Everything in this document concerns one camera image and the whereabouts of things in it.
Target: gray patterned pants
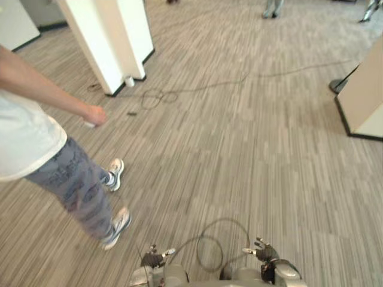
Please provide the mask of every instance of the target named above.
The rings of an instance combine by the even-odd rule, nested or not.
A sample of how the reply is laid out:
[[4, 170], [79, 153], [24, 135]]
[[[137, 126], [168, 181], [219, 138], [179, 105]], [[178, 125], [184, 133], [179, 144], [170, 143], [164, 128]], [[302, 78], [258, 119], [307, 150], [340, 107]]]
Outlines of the gray patterned pants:
[[54, 157], [26, 179], [55, 194], [89, 235], [104, 239], [113, 232], [111, 208], [102, 186], [109, 177], [68, 138]]
[[269, 14], [273, 2], [275, 3], [275, 10], [274, 10], [273, 13], [275, 15], [279, 15], [280, 14], [284, 0], [268, 0], [268, 2], [266, 4], [266, 10], [264, 12], [264, 15], [268, 15]]

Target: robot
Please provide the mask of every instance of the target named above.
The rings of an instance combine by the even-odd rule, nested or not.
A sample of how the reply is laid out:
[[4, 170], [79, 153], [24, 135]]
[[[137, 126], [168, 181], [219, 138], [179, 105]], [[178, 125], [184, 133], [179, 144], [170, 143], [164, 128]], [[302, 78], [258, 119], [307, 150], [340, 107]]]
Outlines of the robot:
[[243, 248], [245, 254], [256, 256], [262, 262], [258, 272], [253, 268], [241, 267], [235, 272], [230, 266], [221, 269], [219, 280], [206, 282], [190, 282], [181, 265], [166, 264], [166, 258], [175, 253], [169, 249], [157, 254], [156, 246], [141, 260], [141, 267], [133, 272], [129, 287], [307, 287], [300, 273], [293, 264], [280, 259], [276, 250], [261, 238], [254, 242], [255, 249]]

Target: human arm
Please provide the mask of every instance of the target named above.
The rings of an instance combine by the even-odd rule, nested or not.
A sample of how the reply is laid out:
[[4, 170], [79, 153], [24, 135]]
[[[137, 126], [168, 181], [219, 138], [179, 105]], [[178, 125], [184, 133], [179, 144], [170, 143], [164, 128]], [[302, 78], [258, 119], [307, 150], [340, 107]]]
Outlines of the human arm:
[[105, 111], [100, 106], [88, 105], [71, 96], [1, 45], [0, 88], [78, 115], [96, 126], [107, 120]]

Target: small white object on floor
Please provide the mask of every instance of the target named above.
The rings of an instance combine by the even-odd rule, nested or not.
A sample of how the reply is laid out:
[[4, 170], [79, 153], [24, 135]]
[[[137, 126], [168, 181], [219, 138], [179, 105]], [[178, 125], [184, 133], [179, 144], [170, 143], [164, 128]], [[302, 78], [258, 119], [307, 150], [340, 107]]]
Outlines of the small white object on floor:
[[125, 82], [125, 84], [126, 84], [128, 87], [134, 87], [134, 79], [133, 79], [132, 76], [127, 76], [127, 77], [125, 77], [124, 82]]

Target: human hand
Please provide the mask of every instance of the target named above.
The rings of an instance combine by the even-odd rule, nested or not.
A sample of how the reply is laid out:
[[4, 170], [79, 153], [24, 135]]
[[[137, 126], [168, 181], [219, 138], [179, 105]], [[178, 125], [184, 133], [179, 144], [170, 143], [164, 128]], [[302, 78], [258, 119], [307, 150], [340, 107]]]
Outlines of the human hand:
[[94, 124], [98, 127], [107, 121], [107, 114], [100, 106], [88, 106], [87, 112], [83, 118], [86, 123]]

